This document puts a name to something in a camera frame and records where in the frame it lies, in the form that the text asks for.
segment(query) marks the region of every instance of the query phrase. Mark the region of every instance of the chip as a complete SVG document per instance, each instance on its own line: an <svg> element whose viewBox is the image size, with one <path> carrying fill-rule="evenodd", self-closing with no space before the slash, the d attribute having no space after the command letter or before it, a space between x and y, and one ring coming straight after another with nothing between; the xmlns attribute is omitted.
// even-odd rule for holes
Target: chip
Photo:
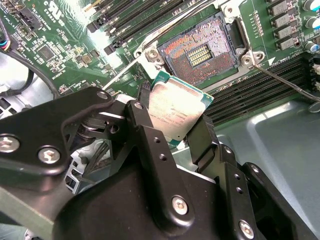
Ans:
<svg viewBox="0 0 320 240"><path fill-rule="evenodd" d="M44 60L48 61L50 59L52 59L55 54L53 51L51 51L51 49L47 46L44 45L42 48L40 48L38 50L38 53L44 58Z"/></svg>
<svg viewBox="0 0 320 240"><path fill-rule="evenodd" d="M92 57L94 58L98 58L100 56L99 52L97 50L92 50L90 52L90 54L92 55Z"/></svg>
<svg viewBox="0 0 320 240"><path fill-rule="evenodd" d="M86 54L86 55L83 55L83 56L82 56L82 61L83 61L85 64L89 64L89 63L92 62L92 58L91 58L88 54Z"/></svg>
<svg viewBox="0 0 320 240"><path fill-rule="evenodd" d="M289 22L290 22L290 17L288 13L285 13L284 15L278 17L273 21L276 28L280 28Z"/></svg>
<svg viewBox="0 0 320 240"><path fill-rule="evenodd" d="M222 13L217 13L158 47L173 74L197 86L240 65Z"/></svg>
<svg viewBox="0 0 320 240"><path fill-rule="evenodd" d="M291 26L284 27L283 29L279 29L276 31L276 35L278 39L284 39L285 37L290 36L293 33Z"/></svg>
<svg viewBox="0 0 320 240"><path fill-rule="evenodd" d="M288 48L291 48L295 44L295 41L293 38L289 38L287 40L281 41L278 43L278 46L280 47L281 50L286 50Z"/></svg>
<svg viewBox="0 0 320 240"><path fill-rule="evenodd" d="M76 59L79 63L82 62L82 56L77 56L75 59Z"/></svg>
<svg viewBox="0 0 320 240"><path fill-rule="evenodd" d="M273 16L277 16L278 14L285 12L287 9L287 1L282 1L271 7L271 14Z"/></svg>

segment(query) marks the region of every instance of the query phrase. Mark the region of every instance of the black cable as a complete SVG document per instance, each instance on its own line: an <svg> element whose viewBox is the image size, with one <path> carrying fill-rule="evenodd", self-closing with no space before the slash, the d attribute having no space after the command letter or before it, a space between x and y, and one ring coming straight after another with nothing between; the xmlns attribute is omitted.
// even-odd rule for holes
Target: black cable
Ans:
<svg viewBox="0 0 320 240"><path fill-rule="evenodd" d="M28 77L25 81L25 84L20 89L9 89L4 92L0 92L0 97L10 97L20 95L24 90L26 90L32 84L34 80L35 73L29 69Z"/></svg>
<svg viewBox="0 0 320 240"><path fill-rule="evenodd" d="M6 41L10 42L10 36L9 36L9 33L4 25L4 22L2 21L1 17L0 17L0 27L3 31L3 34L4 34L4 38Z"/></svg>
<svg viewBox="0 0 320 240"><path fill-rule="evenodd" d="M50 89L53 95L53 99L59 98L60 94L57 90L56 86L53 84L51 79L47 77L41 70L39 70L36 66L32 65L30 62L28 62L25 58L20 56L19 54L15 53L14 51L5 52L2 51L2 53L10 56L11 58L17 60L19 63L26 66L30 71L35 73L44 83L47 85L47 87Z"/></svg>

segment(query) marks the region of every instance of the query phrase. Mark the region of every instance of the black dimm slot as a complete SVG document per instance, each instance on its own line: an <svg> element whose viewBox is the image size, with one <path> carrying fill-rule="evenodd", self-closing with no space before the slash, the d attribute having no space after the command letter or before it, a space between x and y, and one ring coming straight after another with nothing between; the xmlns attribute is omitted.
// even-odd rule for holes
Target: black dimm slot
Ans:
<svg viewBox="0 0 320 240"><path fill-rule="evenodd" d="M219 117L223 117L228 113L236 112L239 111L243 108L247 108L248 106L251 106L253 104L258 104L261 101L264 101L274 95L277 95L278 93L283 93L285 91L290 91L292 88L288 86L281 86L277 90L275 89L269 89L268 91L262 92L258 94L257 96L253 98L249 98L246 101L239 102L238 104L235 104L233 106L229 106L227 109L224 109L220 112L215 113L213 116L211 116L212 120L214 121L215 119L218 119Z"/></svg>
<svg viewBox="0 0 320 240"><path fill-rule="evenodd" d="M120 20L116 21L113 25L111 25L108 28L108 31L112 30L113 28L117 29L117 28L123 26L124 24L128 23L129 21L133 21L134 18L140 17L141 15L146 13L146 11L148 11L149 8L153 7L153 5L158 4L158 3L159 3L158 0L149 0L145 3L143 3L142 5L140 5L139 7L134 9L133 11L131 11L129 14L125 15Z"/></svg>
<svg viewBox="0 0 320 240"><path fill-rule="evenodd" d="M270 67L269 70L302 89L313 90L313 84L316 81L313 65L312 56L304 53L277 66ZM270 78L267 74L257 73L225 90L214 93L215 100L205 111L205 114L217 126L242 116L248 116L252 111L295 93L297 91Z"/></svg>
<svg viewBox="0 0 320 240"><path fill-rule="evenodd" d="M128 8L130 8L131 6L133 6L134 4L136 4L137 2L139 2L139 0L133 0L132 2L130 2L129 4L125 5L123 8L121 8L119 11L117 11L116 13L113 13L109 19L112 20L115 17L117 17L118 15L122 14L124 11L126 11Z"/></svg>
<svg viewBox="0 0 320 240"><path fill-rule="evenodd" d="M291 81L292 83L298 85L301 87L303 85L303 77L295 79ZM222 107L215 109L214 111L210 113L206 113L209 117L212 116L212 120L219 118L219 116L223 116L232 111L237 111L241 108L246 108L247 105L250 105L251 103L259 102L260 100L263 100L264 98L267 98L270 95L274 95L276 93L282 92L284 90L289 90L291 89L289 86L279 82L279 84L282 84L280 86L273 85L269 86L268 88L265 89L259 89L259 91L254 92L253 94L244 96L241 100L234 101L234 102L229 102L226 105L223 105Z"/></svg>
<svg viewBox="0 0 320 240"><path fill-rule="evenodd" d="M253 112L255 110L258 110L258 109L260 109L260 108L262 108L262 107L264 107L266 105L269 105L269 104L272 104L272 103L274 103L276 101L279 101L281 99L287 98L287 97L289 97L289 96L291 96L291 95L293 95L295 93L296 93L296 91L292 89L292 90L290 90L288 92L284 92L282 94L278 94L278 95L274 96L273 98L270 98L270 99L268 99L266 101L262 101L261 103L258 103L258 104L256 103L253 106L248 107L245 110L242 110L240 112L236 112L236 113L233 113L233 114L230 113L229 115L224 115L221 118L215 119L213 121L213 123L216 126L220 125L220 124L223 124L223 123L226 123L226 122L228 122L230 120L239 118L239 117L241 117L241 116L243 116L243 115L245 115L245 114L247 114L249 112Z"/></svg>
<svg viewBox="0 0 320 240"><path fill-rule="evenodd" d="M166 18L167 16L172 14L172 11L175 9L178 9L180 6L179 4L183 3L184 0L174 0L168 3L166 6L161 8L159 11L155 12L154 15L148 17L146 20L140 22L139 24L131 27L130 29L126 30L123 34L117 36L117 40L113 42L114 47L118 48L120 47L123 42L126 42L129 40L133 35L138 34L139 32L142 32L146 28L148 28L151 24L154 22L157 22L163 18ZM121 32L123 29L127 28L128 25L124 25L121 28L118 29L118 32Z"/></svg>
<svg viewBox="0 0 320 240"><path fill-rule="evenodd" d="M106 7L107 5L109 5L113 0L104 0L102 2L100 2L97 6L95 6L95 10L96 11L100 11L101 9L103 9L104 7Z"/></svg>
<svg viewBox="0 0 320 240"><path fill-rule="evenodd" d="M110 15L110 19L114 18L114 15L118 15L123 13L133 4L137 3L139 0L121 0L118 4L114 5L111 10L108 10L108 14Z"/></svg>
<svg viewBox="0 0 320 240"><path fill-rule="evenodd" d="M139 0L122 0L121 2L117 3L113 7L108 10L105 10L104 14L100 15L96 20L89 23L86 27L90 30L90 32L94 33L115 16L123 13L129 7L137 3Z"/></svg>
<svg viewBox="0 0 320 240"><path fill-rule="evenodd" d="M301 68L292 70L292 73L297 74L297 76L298 76L299 74L303 74L303 73L301 72ZM283 77L284 79L287 79L287 78L289 78L289 77L291 76L292 73L291 73L291 72L288 72L288 73L284 74L282 77ZM245 85L243 85L243 86L239 86L239 87L236 89L236 91L229 92L229 93L227 93L226 95L222 95L221 97L216 97L216 98L214 99L214 102L215 102L214 106L217 106L217 105L219 104L219 102L221 102L221 101L231 101L231 100L234 100L234 99L236 99L236 98L239 97L239 94L241 94L242 92L244 92L244 91L246 91L246 90L248 90L248 89L249 89L249 90L248 90L249 92L250 92L250 91L254 91L254 88L253 88L253 87L255 87L255 88L262 87L263 84L264 84L266 81L267 81L267 84L269 84L269 83L280 83L279 81L273 80L272 77L270 77L270 76L268 76L268 75L267 75L267 76L261 76L261 77L259 77L258 79L256 79L255 81L253 81L250 85L245 84Z"/></svg>
<svg viewBox="0 0 320 240"><path fill-rule="evenodd" d="M298 78L298 76L299 76L298 73L300 73L300 71L301 71L301 69L299 69L299 70L296 71L296 72L297 72L297 75L295 75L295 76L296 76L297 78ZM255 88L259 88L260 91L263 91L263 90L265 90L265 89L269 89L269 88L272 88L272 87L277 86L277 85L280 85L280 84L281 84L280 81L267 81L267 82L263 81L263 82L260 82L260 84L257 84L257 85L255 86ZM231 101L242 100L242 99L248 98L248 97L250 97L250 96L252 96L252 95L254 95L254 94L257 93L257 92L256 92L257 90L256 90L255 88L253 88L253 87L250 88L248 91L245 92L244 95L232 95L232 97L229 97L228 99L225 99L225 101L229 101L229 102L230 102L230 105L231 105L231 104L232 104ZM228 106L228 105L226 105L226 102L225 102L225 101L216 103L216 104L214 105L214 110L213 110L213 112L209 112L208 114L210 115L210 114L212 114L212 113L214 113L214 112L219 111L219 109Z"/></svg>
<svg viewBox="0 0 320 240"><path fill-rule="evenodd" d="M301 58L297 57L297 59L293 59L292 61L285 61L282 64L279 64L277 66L272 67L271 69L274 74L280 74L283 70L289 70L291 68L294 68L295 63L300 63L300 61L301 61ZM250 78L248 78L240 83L237 83L236 87L240 88L244 85L250 86L252 83L254 83L257 80L257 78L268 78L268 76L266 76L265 74L263 74L261 72L257 73L256 75L253 75ZM233 87L229 87L223 91L219 91L219 92L212 94L212 96L214 96L215 98L219 98L220 96L224 96L224 95L226 95L230 92L234 92L234 91L237 91L237 89L234 89Z"/></svg>

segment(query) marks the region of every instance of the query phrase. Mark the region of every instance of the cable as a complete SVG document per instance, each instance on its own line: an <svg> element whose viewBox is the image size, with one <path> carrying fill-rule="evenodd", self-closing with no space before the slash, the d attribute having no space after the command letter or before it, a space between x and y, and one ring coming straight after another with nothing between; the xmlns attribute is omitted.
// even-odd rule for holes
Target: cable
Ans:
<svg viewBox="0 0 320 240"><path fill-rule="evenodd" d="M314 96L312 95L311 93L303 90L302 88L298 87L297 85L293 84L292 82L289 82L288 80L285 80L284 78L278 76L278 75L275 75L273 74L272 72L268 71L268 70L265 70L263 69L262 67L259 67L257 65L253 65L256 69L260 70L261 72L269 75L270 77L273 77L274 79L277 79L279 80L280 82L288 85L289 87L293 88L294 90L296 90L298 93L302 94L303 96L307 97L308 99L311 99L315 102L318 102L320 103L320 97L317 97L317 96Z"/></svg>
<svg viewBox="0 0 320 240"><path fill-rule="evenodd" d="M47 77L41 70L39 70L36 66L32 65L25 58L23 58L19 54L15 53L14 51L8 51L8 52L5 51L3 53L12 57L13 59L17 60L19 63L25 65L30 71L34 72L42 81L44 81L44 83L50 89L50 91L52 92L52 95L53 95L53 99L59 98L60 94L59 94L56 86L53 84L51 79L49 77Z"/></svg>
<svg viewBox="0 0 320 240"><path fill-rule="evenodd" d="M11 44L11 41L10 41L10 36L9 36L9 33L4 25L4 22L2 21L1 17L0 17L0 27L3 31L3 34L4 34L4 38L5 38L5 41L6 41L6 44L4 46L1 46L1 48L4 50L4 51L7 51L10 47L10 44Z"/></svg>
<svg viewBox="0 0 320 240"><path fill-rule="evenodd" d="M0 97L11 97L20 95L24 90L26 90L30 85L32 84L32 81L34 80L35 73L29 69L28 77L25 81L25 84L20 89L9 89L4 92L0 92Z"/></svg>

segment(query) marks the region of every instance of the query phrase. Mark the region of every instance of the gray metal panel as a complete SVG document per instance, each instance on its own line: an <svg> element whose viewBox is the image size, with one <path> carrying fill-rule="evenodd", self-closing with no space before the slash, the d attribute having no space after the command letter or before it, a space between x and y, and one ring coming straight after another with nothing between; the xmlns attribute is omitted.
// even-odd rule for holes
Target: gray metal panel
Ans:
<svg viewBox="0 0 320 240"><path fill-rule="evenodd" d="M257 164L320 238L320 113L291 101L217 131L241 164Z"/></svg>

